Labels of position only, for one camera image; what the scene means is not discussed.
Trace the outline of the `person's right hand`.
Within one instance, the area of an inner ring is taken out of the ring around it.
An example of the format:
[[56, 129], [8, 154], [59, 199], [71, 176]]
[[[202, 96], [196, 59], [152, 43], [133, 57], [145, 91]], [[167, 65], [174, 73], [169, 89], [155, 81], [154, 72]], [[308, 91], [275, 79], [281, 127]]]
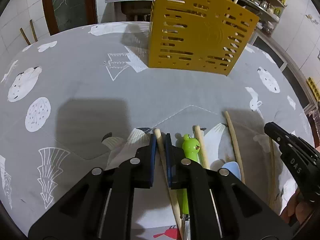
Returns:
[[303, 224], [312, 212], [312, 206], [303, 199], [300, 189], [297, 188], [288, 201], [287, 206], [281, 212], [280, 217], [285, 223], [289, 224], [290, 219], [295, 216], [299, 224]]

